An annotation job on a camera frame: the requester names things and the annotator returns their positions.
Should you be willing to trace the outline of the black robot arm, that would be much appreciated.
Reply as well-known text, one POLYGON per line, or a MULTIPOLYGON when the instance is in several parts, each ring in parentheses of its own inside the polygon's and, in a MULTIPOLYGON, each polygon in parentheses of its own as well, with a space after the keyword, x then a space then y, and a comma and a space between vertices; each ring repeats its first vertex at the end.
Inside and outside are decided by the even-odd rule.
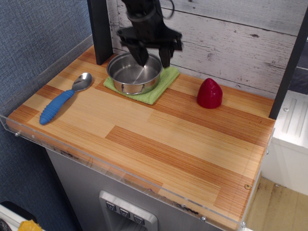
POLYGON ((147 49, 158 49, 164 68, 170 66, 175 50, 182 50, 182 34, 168 28, 158 0, 125 0, 127 18, 132 26, 117 31, 121 44, 126 46, 135 61, 145 66, 147 49))

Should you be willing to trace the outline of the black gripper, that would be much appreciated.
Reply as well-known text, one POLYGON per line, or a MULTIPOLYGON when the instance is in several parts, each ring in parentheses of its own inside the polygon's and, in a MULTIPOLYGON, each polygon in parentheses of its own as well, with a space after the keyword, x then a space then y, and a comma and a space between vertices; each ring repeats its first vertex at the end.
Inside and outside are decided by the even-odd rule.
POLYGON ((158 14, 141 18, 129 15, 128 18, 132 26, 118 30, 117 35, 135 61, 145 65, 149 58, 147 49, 159 49, 163 68, 170 67, 173 52, 182 50, 182 34, 167 27, 163 17, 158 14))

